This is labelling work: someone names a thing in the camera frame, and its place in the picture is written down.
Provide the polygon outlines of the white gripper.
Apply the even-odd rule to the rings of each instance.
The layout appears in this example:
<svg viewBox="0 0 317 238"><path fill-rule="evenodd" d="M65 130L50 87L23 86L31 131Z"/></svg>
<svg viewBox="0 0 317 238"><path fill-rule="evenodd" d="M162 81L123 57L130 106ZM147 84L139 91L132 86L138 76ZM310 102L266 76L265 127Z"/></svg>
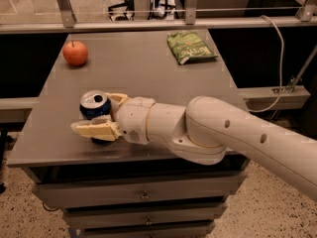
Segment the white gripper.
<svg viewBox="0 0 317 238"><path fill-rule="evenodd" d="M120 107L116 122L110 115L102 115L91 120L81 120L70 125L72 131L82 137L103 141L116 141L122 135L129 143L146 145L147 120L151 108L156 103L151 98L131 98L124 93L106 93L113 107Z"/></svg>

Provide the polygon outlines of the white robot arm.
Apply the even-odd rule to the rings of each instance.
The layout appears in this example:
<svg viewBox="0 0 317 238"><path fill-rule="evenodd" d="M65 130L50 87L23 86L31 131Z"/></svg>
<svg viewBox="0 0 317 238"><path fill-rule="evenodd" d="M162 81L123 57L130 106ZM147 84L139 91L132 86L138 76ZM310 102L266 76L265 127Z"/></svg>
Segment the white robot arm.
<svg viewBox="0 0 317 238"><path fill-rule="evenodd" d="M317 141L223 100L198 96L177 106L90 91L81 97L80 110L84 119L71 129L82 137L163 144L176 156L201 165L219 163L230 148L317 200Z"/></svg>

